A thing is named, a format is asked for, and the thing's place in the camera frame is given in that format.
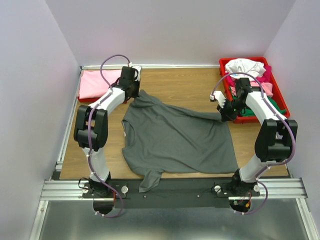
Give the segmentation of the grey t shirt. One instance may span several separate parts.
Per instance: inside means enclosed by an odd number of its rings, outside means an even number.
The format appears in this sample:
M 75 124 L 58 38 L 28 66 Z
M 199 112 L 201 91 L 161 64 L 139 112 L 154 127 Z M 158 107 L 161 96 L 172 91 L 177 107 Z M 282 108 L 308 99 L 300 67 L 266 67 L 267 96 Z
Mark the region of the grey t shirt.
M 230 174 L 239 168 L 229 126 L 218 112 L 165 104 L 141 90 L 122 126 L 123 157 L 143 176 L 140 193 L 157 187 L 164 172 Z

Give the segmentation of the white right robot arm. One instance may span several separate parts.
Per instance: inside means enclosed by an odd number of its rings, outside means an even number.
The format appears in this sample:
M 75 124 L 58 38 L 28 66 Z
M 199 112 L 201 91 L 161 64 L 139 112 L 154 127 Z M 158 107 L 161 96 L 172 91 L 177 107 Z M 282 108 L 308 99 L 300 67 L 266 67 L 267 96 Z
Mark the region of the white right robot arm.
M 217 184 L 217 195 L 243 196 L 258 191 L 259 178 L 271 167 L 291 161 L 296 150 L 298 123 L 287 119 L 269 101 L 262 85 L 253 87 L 251 75 L 245 73 L 236 80 L 236 98 L 228 100 L 221 91 L 213 89 L 210 100 L 217 102 L 223 122 L 233 121 L 245 108 L 251 109 L 261 124 L 254 144 L 254 155 L 243 167 L 236 170 L 231 181 Z

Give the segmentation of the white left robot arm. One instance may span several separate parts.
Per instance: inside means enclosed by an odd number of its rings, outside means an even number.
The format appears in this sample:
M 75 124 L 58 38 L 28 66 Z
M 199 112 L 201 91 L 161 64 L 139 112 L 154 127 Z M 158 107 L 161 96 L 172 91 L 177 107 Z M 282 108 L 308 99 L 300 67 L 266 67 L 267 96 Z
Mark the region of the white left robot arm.
M 90 105 L 80 105 L 76 113 L 73 138 L 82 148 L 90 170 L 88 184 L 83 187 L 104 198 L 110 194 L 104 147 L 108 139 L 108 118 L 122 103 L 139 96 L 142 67 L 124 66 L 120 77 L 109 86 L 107 92 Z

